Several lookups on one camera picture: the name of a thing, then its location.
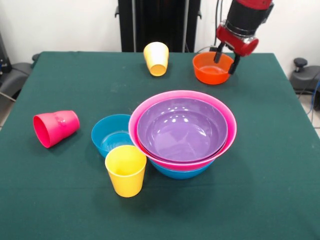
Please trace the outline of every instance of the stacked bowls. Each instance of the stacked bowls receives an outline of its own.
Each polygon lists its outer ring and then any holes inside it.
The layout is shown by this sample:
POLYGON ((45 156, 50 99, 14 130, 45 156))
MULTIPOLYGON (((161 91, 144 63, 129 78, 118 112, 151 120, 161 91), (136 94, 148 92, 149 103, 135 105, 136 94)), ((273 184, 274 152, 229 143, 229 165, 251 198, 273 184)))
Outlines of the stacked bowls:
POLYGON ((163 92, 132 113, 128 131, 133 144, 162 174, 188 179, 205 171, 232 145, 237 133, 233 113, 202 92, 163 92))

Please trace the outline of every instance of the overturned cup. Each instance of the overturned cup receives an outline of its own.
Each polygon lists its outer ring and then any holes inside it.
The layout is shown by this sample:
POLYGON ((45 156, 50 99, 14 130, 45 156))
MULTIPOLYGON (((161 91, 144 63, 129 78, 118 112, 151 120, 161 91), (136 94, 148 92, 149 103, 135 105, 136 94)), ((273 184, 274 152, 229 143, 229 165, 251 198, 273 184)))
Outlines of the overturned cup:
POLYGON ((74 111, 56 111, 35 115, 33 127, 40 143, 50 148, 77 131, 80 122, 74 111))
POLYGON ((169 48, 162 42, 151 42, 143 50, 146 65, 155 77, 166 73, 169 59, 169 48))

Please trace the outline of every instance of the cable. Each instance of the cable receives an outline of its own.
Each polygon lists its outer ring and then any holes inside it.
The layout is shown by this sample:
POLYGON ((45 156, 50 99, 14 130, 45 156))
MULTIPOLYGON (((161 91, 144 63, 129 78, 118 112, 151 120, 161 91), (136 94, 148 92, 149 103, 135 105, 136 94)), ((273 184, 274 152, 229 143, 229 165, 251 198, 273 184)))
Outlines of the cable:
POLYGON ((212 46, 205 46, 203 48, 201 48, 199 51, 197 51, 196 53, 200 53, 202 50, 205 50, 205 49, 208 49, 208 48, 211 48, 212 46))
POLYGON ((0 92, 0 95, 4 96, 5 98, 11 100, 11 101, 14 102, 14 103, 16 102, 16 100, 15 100, 14 98, 8 96, 7 94, 4 94, 3 92, 0 92))
POLYGON ((28 76, 30 75, 30 73, 26 73, 25 71, 22 71, 22 70, 20 70, 18 68, 13 67, 12 69, 17 70, 18 72, 23 73, 25 75, 28 75, 28 76))
POLYGON ((295 90, 294 91, 296 95, 299 95, 301 93, 305 93, 305 94, 313 94, 314 92, 313 91, 308 91, 308 90, 304 90, 304 91, 301 91, 301 90, 295 90))
POLYGON ((217 45, 217 29, 218 29, 218 8, 219 8, 220 0, 216 1, 215 6, 215 31, 214 31, 214 46, 217 45))
POLYGON ((224 0, 221 0, 220 2, 220 23, 222 22, 222 5, 223 5, 224 0))
POLYGON ((185 43, 185 49, 186 49, 186 51, 187 51, 188 53, 190 53, 189 47, 188 47, 188 44, 187 44, 187 43, 185 43))
POLYGON ((308 115, 312 111, 311 123, 313 122, 313 116, 314 116, 313 109, 314 109, 314 105, 315 105, 315 101, 316 101, 316 92, 319 87, 320 87, 320 79, 316 83, 316 86, 315 86, 315 89, 313 91, 312 98, 311 98, 311 108, 310 108, 310 111, 307 113, 307 115, 308 115))
POLYGON ((310 84, 316 79, 316 77, 320 75, 320 71, 316 73, 316 75, 314 75, 314 77, 312 78, 312 80, 309 82, 309 84, 307 86, 305 86, 305 88, 300 92, 298 99, 300 99, 301 95, 306 91, 306 89, 310 86, 310 84))

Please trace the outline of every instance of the table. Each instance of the table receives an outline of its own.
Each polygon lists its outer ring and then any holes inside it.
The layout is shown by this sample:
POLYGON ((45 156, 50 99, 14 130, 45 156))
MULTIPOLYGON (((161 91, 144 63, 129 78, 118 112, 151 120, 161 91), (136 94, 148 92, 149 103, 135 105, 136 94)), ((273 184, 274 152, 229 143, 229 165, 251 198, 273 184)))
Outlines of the table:
POLYGON ((319 239, 320 141, 275 56, 243 58, 218 86, 197 81, 193 56, 171 53, 167 73, 154 78, 142 53, 42 53, 0 132, 1 239, 319 239), (142 191, 119 197, 92 127, 177 89, 229 106, 233 146, 188 180, 148 163, 142 191), (46 149, 32 117, 59 110, 74 110, 81 127, 46 149))

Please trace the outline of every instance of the bowl rim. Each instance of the bowl rim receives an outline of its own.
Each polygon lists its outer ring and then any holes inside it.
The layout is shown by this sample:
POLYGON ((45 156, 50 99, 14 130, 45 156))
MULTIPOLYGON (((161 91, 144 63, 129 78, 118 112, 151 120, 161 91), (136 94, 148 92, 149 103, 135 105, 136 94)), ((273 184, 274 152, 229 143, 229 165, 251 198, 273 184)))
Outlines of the bowl rim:
POLYGON ((213 160, 210 161, 207 165, 202 166, 202 167, 199 167, 199 168, 194 169, 194 170, 178 171, 178 170, 168 169, 168 168, 166 168, 166 167, 164 167, 164 166, 159 165, 158 163, 154 162, 154 161, 151 160, 151 159, 149 159, 149 160, 150 160, 150 162, 152 162, 152 164, 155 164, 157 167, 159 167, 159 168, 161 168, 161 169, 164 169, 164 170, 166 170, 166 171, 170 171, 170 172, 173 172, 173 173, 186 173, 186 174, 188 174, 188 173, 194 173, 194 172, 196 172, 196 171, 199 171, 199 170, 203 170, 203 169, 205 169, 205 168, 208 168, 208 167, 210 167, 210 165, 213 164, 214 161, 215 161, 215 159, 213 159, 213 160))
MULTIPOLYGON (((195 69, 197 69, 198 71, 201 71, 204 73, 204 71, 202 71, 196 64, 195 64, 195 60, 197 58, 200 58, 201 56, 204 56, 204 55, 212 55, 212 57, 214 57, 216 55, 216 52, 214 51, 205 51, 205 52, 200 52, 198 54, 196 54, 193 59, 192 59, 192 64, 193 64, 193 67, 195 69)), ((226 56, 228 59, 232 59, 232 57, 230 57, 229 55, 225 54, 225 53, 222 53, 222 55, 226 56)), ((220 72, 220 73, 211 73, 212 75, 216 75, 216 76, 221 76, 221 75, 226 75, 226 74, 229 74, 228 71, 224 71, 224 72, 220 72)))
POLYGON ((142 103, 140 103, 140 104, 136 107, 136 109, 135 109, 135 110, 133 111, 133 113, 131 114, 131 117, 130 117, 129 125, 128 125, 128 126, 129 126, 128 131, 129 131, 129 135, 130 135, 131 141, 132 141, 132 143, 133 143, 141 152, 143 152, 149 159, 152 159, 152 160, 155 161, 156 163, 160 162, 161 164, 168 165, 168 166, 175 167, 175 168, 181 168, 181 167, 183 167, 183 168, 192 168, 192 167, 196 167, 196 166, 201 165, 201 164, 209 163, 210 161, 215 160, 216 158, 220 157, 220 156, 221 156, 222 154, 224 154, 227 150, 229 150, 229 148, 231 147, 231 145, 234 143, 234 141, 235 141, 235 139, 236 139, 236 136, 237 136, 237 129, 238 129, 236 118, 235 118, 233 112, 230 110, 230 108, 228 108, 227 105, 225 105, 222 101, 220 101, 218 98, 215 98, 214 96, 208 95, 208 94, 203 93, 203 92, 192 91, 192 90, 172 90, 172 91, 166 91, 166 92, 161 92, 161 93, 159 93, 159 94, 153 95, 153 96, 145 99, 142 103), (216 156, 210 157, 210 158, 205 159, 205 160, 202 160, 202 161, 189 162, 189 163, 173 163, 173 162, 165 162, 165 161, 163 161, 163 160, 156 159, 155 157, 150 156, 148 153, 144 152, 144 151, 140 148, 139 143, 136 143, 136 141, 135 141, 134 138, 132 137, 132 136, 135 135, 135 133, 132 132, 132 130, 131 130, 131 128, 130 128, 130 125, 134 125, 134 126, 135 126, 134 131, 137 130, 137 129, 136 129, 136 127, 137 127, 137 126, 136 126, 136 123, 134 123, 134 124, 132 123, 132 121, 133 121, 132 116, 133 116, 134 112, 135 112, 139 107, 141 107, 143 104, 145 104, 146 101, 150 100, 151 98, 157 98, 157 97, 159 97, 159 96, 161 96, 161 95, 163 95, 163 94, 169 95, 169 94, 175 94, 175 93, 190 94, 190 95, 202 95, 202 96, 204 96, 204 97, 213 98, 213 99, 219 101, 219 102, 223 105, 223 107, 226 109, 226 111, 230 113, 231 120, 232 120, 232 122, 233 122, 233 124, 234 124, 234 134, 233 134, 232 138, 230 139, 229 147, 228 147, 227 149, 221 151, 221 152, 218 153, 216 156))
POLYGON ((163 160, 165 162, 169 162, 169 163, 194 163, 194 162, 199 162, 199 161, 205 160, 205 159, 213 156, 214 154, 218 153, 221 148, 223 148, 223 146, 225 145, 225 143, 226 143, 226 141, 228 139, 228 124, 227 124, 227 120, 226 120, 225 116, 222 114, 222 112, 219 109, 217 109, 215 106, 209 104, 208 102, 205 102, 205 101, 200 100, 200 99, 195 99, 195 98, 192 98, 192 97, 177 97, 177 98, 170 98, 170 99, 165 99, 165 100, 159 101, 159 102, 153 104, 152 106, 150 106, 147 110, 145 110, 143 112, 143 114, 141 114, 141 116, 140 116, 140 118, 139 118, 139 120, 137 122, 137 137, 138 137, 139 143, 142 145, 144 150, 146 150, 151 156, 154 156, 155 158, 160 158, 161 160, 163 160), (160 103, 164 103, 164 102, 167 102, 167 101, 176 100, 176 99, 188 99, 188 100, 195 100, 197 102, 201 102, 202 104, 205 104, 205 105, 213 108, 214 110, 216 110, 220 114, 220 116, 223 119, 223 125, 224 125, 223 127, 226 127, 226 132, 225 132, 226 134, 225 134, 225 136, 223 136, 223 142, 221 142, 218 145, 218 148, 215 149, 215 151, 213 151, 211 153, 208 153, 208 154, 206 154, 205 156, 203 156, 201 158, 196 158, 196 159, 192 159, 192 160, 188 160, 188 161, 178 161, 178 160, 169 159, 169 158, 166 158, 166 157, 158 155, 156 152, 148 149, 148 147, 144 144, 144 141, 141 141, 141 139, 142 139, 141 138, 141 132, 139 132, 139 123, 140 123, 141 118, 147 113, 148 110, 153 108, 155 105, 158 105, 160 103))
POLYGON ((109 153, 110 151, 107 151, 107 150, 101 148, 99 145, 96 144, 96 141, 94 141, 94 137, 93 137, 93 135, 94 135, 94 130, 95 130, 95 128, 97 127, 97 125, 98 125, 99 123, 103 122, 103 121, 106 120, 106 119, 111 119, 111 118, 115 118, 115 117, 129 117, 128 120, 130 120, 131 115, 129 115, 129 114, 121 114, 121 113, 120 113, 120 114, 112 114, 112 115, 109 115, 109 116, 105 116, 104 118, 102 118, 102 119, 100 119, 99 121, 97 121, 97 122, 94 124, 94 126, 93 126, 93 128, 92 128, 92 130, 91 130, 91 141, 93 142, 93 144, 95 145, 95 147, 96 147, 97 149, 99 149, 99 150, 101 150, 101 151, 104 151, 104 152, 107 152, 107 153, 109 153))

